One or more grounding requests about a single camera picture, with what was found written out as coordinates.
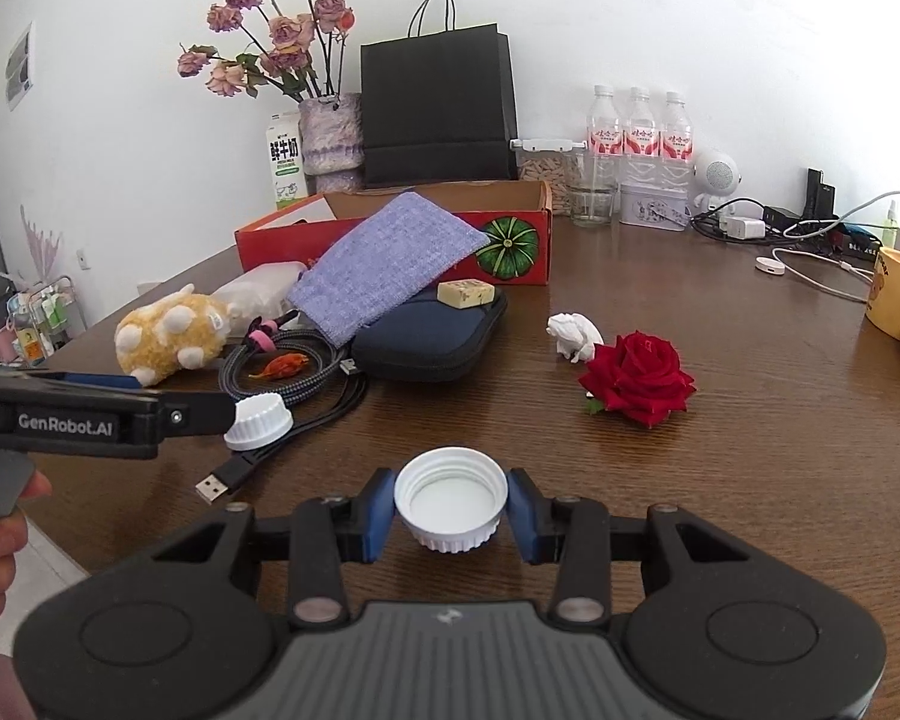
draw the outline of yellow plush toy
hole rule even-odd
[[[196,370],[223,350],[233,307],[194,295],[194,285],[135,309],[117,326],[117,361],[143,386],[162,382],[180,368]]]

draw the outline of orange dried pepper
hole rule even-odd
[[[261,370],[259,373],[252,373],[250,378],[266,379],[268,381],[289,379],[290,376],[295,376],[300,370],[303,370],[304,365],[307,365],[309,361],[309,357],[305,354],[298,354],[298,352],[281,354],[279,357],[274,357],[270,360],[264,370]]]

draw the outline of white charging cable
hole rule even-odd
[[[793,250],[792,248],[775,247],[770,252],[770,255],[773,256],[773,259],[778,261],[778,263],[780,265],[783,265],[783,268],[786,269],[786,271],[789,271],[791,274],[794,274],[794,276],[797,276],[798,279],[802,279],[803,281],[807,282],[807,284],[810,284],[810,285],[816,287],[818,290],[822,290],[823,292],[826,292],[828,295],[836,295],[837,298],[845,298],[847,300],[852,300],[854,303],[866,303],[866,298],[860,298],[859,295],[854,295],[853,293],[845,293],[842,290],[837,290],[837,289],[834,289],[833,287],[828,287],[826,284],[821,284],[818,281],[814,281],[814,279],[811,279],[810,276],[808,276],[806,274],[802,274],[800,271],[798,271],[793,266],[786,264],[783,260],[780,259],[780,254],[796,254],[797,256],[800,256],[800,257],[812,257],[815,260],[821,260],[823,262],[826,262],[828,265],[837,266],[838,268],[840,268],[841,271],[846,271],[848,274],[854,275],[857,278],[859,278],[861,281],[866,281],[866,283],[868,283],[868,284],[871,284],[872,281],[874,280],[872,278],[872,273],[870,271],[865,271],[862,268],[855,268],[850,263],[841,262],[840,260],[831,260],[829,257],[823,257],[819,254],[813,254],[808,251],[797,251],[797,250]]]
[[[889,197],[891,194],[900,194],[900,189],[894,189],[893,191],[885,191],[883,194],[878,194],[874,199],[867,200],[865,203],[861,203],[856,208],[851,208],[847,213],[843,214],[840,218],[836,218],[835,220],[830,220],[829,218],[804,218],[804,220],[799,220],[796,224],[790,225],[787,229],[783,231],[783,237],[790,241],[805,241],[808,238],[816,238],[818,235],[824,235],[830,230],[832,230],[837,225],[841,224],[844,220],[847,219],[852,214],[857,213],[857,211],[861,211],[866,206],[872,205],[876,203],[878,200],[884,199],[884,197]],[[791,233],[796,230],[802,224],[826,224],[826,227],[822,227],[812,233],[806,233],[805,235],[791,235]],[[862,226],[873,226],[877,227],[879,225],[862,225]]]

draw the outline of white figurine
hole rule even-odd
[[[593,344],[604,342],[600,331],[583,314],[554,314],[547,319],[547,335],[557,339],[557,352],[570,362],[590,362]]]

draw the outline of gray ribbed panel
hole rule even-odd
[[[346,630],[303,635],[218,720],[674,720],[595,635],[529,603],[369,604]]]

